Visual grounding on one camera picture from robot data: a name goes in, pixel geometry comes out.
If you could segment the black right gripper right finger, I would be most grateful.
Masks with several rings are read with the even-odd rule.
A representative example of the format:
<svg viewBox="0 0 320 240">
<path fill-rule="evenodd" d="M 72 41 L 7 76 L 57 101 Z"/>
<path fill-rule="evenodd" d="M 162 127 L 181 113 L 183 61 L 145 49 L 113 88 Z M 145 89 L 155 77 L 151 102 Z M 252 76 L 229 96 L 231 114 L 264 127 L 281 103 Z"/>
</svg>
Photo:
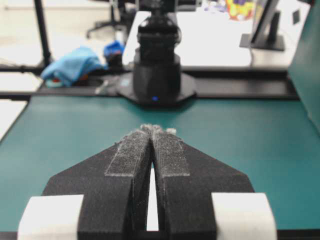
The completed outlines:
<svg viewBox="0 0 320 240">
<path fill-rule="evenodd" d="M 150 135 L 159 228 L 169 240 L 275 240 L 268 198 L 248 176 L 160 128 Z"/>
</svg>

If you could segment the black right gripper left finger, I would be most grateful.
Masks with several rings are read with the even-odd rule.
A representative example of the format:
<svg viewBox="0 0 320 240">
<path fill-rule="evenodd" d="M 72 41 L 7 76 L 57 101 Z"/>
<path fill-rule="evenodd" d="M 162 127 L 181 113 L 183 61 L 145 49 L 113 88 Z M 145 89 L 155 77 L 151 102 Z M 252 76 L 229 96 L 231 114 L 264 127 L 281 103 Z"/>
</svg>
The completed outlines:
<svg viewBox="0 0 320 240">
<path fill-rule="evenodd" d="M 20 240 L 123 240 L 146 228 L 150 136 L 142 130 L 53 175 L 29 199 Z"/>
</svg>

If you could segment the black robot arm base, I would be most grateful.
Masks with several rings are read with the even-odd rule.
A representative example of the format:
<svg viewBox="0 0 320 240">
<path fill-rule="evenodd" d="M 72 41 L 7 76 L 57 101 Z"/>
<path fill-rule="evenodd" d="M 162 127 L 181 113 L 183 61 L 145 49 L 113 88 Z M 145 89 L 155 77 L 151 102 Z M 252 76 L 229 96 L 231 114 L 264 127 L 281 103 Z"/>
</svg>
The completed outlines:
<svg viewBox="0 0 320 240">
<path fill-rule="evenodd" d="M 196 95 L 195 79 L 181 70 L 175 47 L 178 25 L 167 13 L 154 10 L 139 26 L 139 47 L 133 69 L 119 77 L 116 92 L 146 107 L 175 107 Z"/>
</svg>

